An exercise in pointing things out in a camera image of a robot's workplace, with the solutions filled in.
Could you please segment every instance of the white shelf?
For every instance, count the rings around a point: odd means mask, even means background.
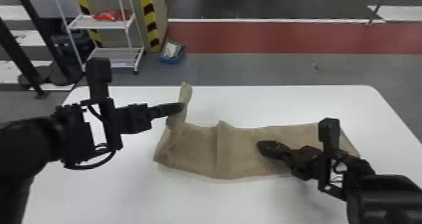
[[[99,21],[89,15],[80,14],[69,25],[69,29],[128,29],[135,19],[135,14],[125,22],[123,21]]]
[[[139,61],[144,53],[142,48],[96,48],[87,61],[91,58],[108,58],[112,68],[138,69]]]

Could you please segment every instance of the gray floor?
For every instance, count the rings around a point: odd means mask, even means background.
[[[165,65],[147,55],[137,76],[114,71],[113,85],[371,85],[421,140],[421,64],[416,55],[189,54],[179,65]],[[33,96],[0,92],[0,122],[48,115],[66,93],[53,92],[44,101]]]

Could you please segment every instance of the white floor line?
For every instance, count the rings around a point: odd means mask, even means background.
[[[49,66],[52,61],[31,61],[34,67]],[[0,61],[0,83],[18,82],[18,76],[21,74],[19,68],[13,61]]]
[[[0,6],[0,17],[3,20],[31,20],[22,5]]]
[[[20,46],[45,46],[37,30],[11,30]]]
[[[75,84],[67,85],[67,86],[64,86],[64,87],[58,87],[58,86],[53,85],[51,83],[46,83],[46,84],[41,85],[41,89],[51,90],[51,91],[68,91],[68,90],[71,90],[74,85]]]
[[[378,15],[387,21],[422,21],[422,6],[381,6]]]
[[[169,18],[171,23],[367,23],[368,19],[247,19],[247,18],[224,18],[224,19],[185,19]],[[374,23],[385,23],[384,20],[376,19]]]

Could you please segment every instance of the cable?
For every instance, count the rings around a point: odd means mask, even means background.
[[[71,170],[88,170],[88,169],[93,169],[93,168],[98,168],[101,165],[104,165],[106,162],[110,161],[113,156],[116,154],[115,151],[110,152],[110,154],[103,160],[94,163],[94,164],[89,164],[89,165],[74,165],[74,166],[70,166],[70,167],[66,167],[68,169]]]
[[[92,115],[94,115],[98,120],[100,120],[102,123],[105,123],[104,118],[92,107],[92,105],[87,106],[89,112],[91,112]]]

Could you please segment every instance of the beige cloth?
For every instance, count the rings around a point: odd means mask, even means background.
[[[183,83],[179,100],[186,106],[179,114],[167,118],[167,127],[154,155],[154,160],[160,164],[217,179],[288,175],[290,171],[287,166],[261,155],[256,142],[274,140],[293,149],[305,145],[322,149],[322,143],[318,141],[317,123],[256,129],[238,129],[224,121],[215,127],[186,123],[191,97],[192,87]],[[340,148],[359,156],[343,133]]]

